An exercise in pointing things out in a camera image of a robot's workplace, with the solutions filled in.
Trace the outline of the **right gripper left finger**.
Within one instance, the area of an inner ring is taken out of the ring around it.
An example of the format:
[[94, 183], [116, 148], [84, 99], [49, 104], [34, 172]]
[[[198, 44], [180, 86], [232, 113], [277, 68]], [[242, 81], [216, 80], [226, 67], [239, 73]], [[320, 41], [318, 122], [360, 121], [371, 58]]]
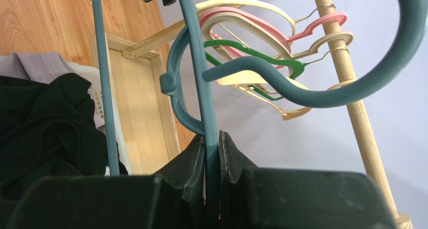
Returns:
[[18, 203], [7, 228], [202, 228], [204, 140], [153, 175], [47, 177]]

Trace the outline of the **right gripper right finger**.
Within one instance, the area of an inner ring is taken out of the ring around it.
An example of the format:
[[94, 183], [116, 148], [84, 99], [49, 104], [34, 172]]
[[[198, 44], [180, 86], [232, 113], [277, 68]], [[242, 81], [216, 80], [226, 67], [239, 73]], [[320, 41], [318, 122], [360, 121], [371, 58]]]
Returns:
[[365, 174], [260, 168], [219, 134], [221, 228], [396, 228]]

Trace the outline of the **green hanger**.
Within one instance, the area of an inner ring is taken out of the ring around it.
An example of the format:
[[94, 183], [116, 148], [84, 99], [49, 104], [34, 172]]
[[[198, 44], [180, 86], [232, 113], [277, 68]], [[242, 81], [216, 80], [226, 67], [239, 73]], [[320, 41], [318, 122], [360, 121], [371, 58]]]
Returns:
[[[315, 95], [314, 91], [300, 88], [294, 84], [295, 78], [304, 72], [308, 63], [297, 60], [277, 60], [254, 49], [243, 47], [241, 43], [232, 40], [210, 40], [204, 42], [204, 46], [228, 46], [249, 54], [249, 56], [240, 57], [204, 71], [202, 73], [204, 81], [219, 81], [242, 71], [253, 71], [257, 74], [256, 78], [245, 78], [242, 84], [258, 83], [257, 79], [262, 77], [264, 82], [270, 84], [285, 99], [302, 106], [322, 107], [320, 103], [309, 101]], [[293, 75], [290, 78], [282, 76], [272, 66], [273, 64], [291, 67]]]

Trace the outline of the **mauve pink tank top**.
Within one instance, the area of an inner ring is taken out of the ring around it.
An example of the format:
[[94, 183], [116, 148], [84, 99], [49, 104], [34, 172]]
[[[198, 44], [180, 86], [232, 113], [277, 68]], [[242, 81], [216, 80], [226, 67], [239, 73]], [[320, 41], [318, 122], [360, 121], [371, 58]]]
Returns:
[[1, 61], [1, 138], [7, 135], [102, 137], [105, 122], [95, 113], [103, 95], [100, 77], [89, 80], [58, 52], [17, 53]]

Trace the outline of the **beige wooden hanger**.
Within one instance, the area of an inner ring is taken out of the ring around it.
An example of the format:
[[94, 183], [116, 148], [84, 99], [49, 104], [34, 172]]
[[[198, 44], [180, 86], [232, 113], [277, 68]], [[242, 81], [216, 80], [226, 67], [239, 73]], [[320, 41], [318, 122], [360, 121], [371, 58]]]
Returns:
[[253, 71], [241, 71], [224, 78], [220, 78], [216, 80], [216, 83], [222, 86], [231, 85], [233, 88], [270, 105], [281, 114], [284, 121], [303, 116], [311, 110], [310, 107], [302, 107], [296, 110], [286, 110], [284, 108], [277, 107], [272, 102], [280, 100], [281, 98], [273, 98], [271, 94], [274, 92], [268, 91], [263, 86], [267, 81]]

